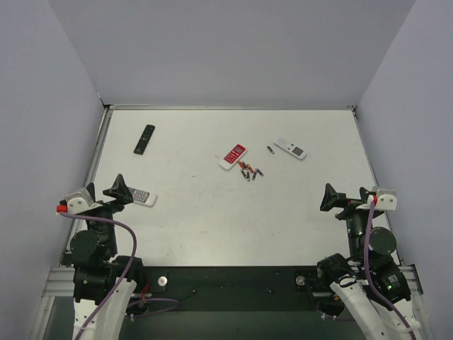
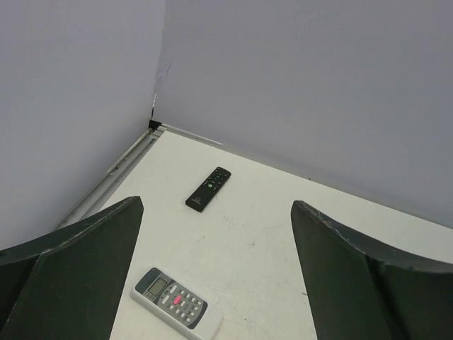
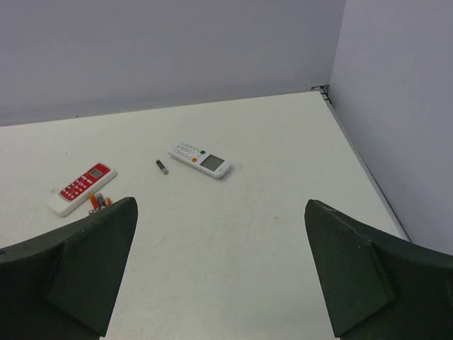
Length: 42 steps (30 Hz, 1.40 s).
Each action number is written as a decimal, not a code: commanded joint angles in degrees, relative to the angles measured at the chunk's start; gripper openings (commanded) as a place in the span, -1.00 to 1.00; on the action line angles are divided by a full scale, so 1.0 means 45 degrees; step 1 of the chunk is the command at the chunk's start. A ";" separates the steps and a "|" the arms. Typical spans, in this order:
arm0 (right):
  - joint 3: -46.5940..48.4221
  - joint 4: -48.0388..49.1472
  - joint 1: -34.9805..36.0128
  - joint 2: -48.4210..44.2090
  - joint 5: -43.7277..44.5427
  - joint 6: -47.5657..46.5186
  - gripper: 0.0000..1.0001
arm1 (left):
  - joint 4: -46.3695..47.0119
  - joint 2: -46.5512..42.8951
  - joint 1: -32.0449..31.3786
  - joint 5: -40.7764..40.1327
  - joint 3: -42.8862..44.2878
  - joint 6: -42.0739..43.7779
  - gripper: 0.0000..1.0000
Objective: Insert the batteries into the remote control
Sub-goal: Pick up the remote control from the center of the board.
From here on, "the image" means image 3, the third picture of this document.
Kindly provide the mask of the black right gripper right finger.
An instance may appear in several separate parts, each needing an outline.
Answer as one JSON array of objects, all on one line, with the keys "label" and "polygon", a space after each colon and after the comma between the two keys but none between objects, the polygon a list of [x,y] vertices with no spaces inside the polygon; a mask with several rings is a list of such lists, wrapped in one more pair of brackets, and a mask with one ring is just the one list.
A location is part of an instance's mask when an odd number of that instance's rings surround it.
[{"label": "black right gripper right finger", "polygon": [[452,256],[320,200],[306,204],[304,219],[335,337],[452,338]]}]

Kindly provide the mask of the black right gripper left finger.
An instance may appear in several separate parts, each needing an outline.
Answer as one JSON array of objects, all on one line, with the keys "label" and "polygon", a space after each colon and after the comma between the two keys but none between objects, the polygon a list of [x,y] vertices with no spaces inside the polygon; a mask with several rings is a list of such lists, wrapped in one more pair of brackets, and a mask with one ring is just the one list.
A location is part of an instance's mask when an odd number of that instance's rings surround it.
[{"label": "black right gripper left finger", "polygon": [[126,197],[1,249],[1,338],[104,337],[136,226],[137,201]]}]

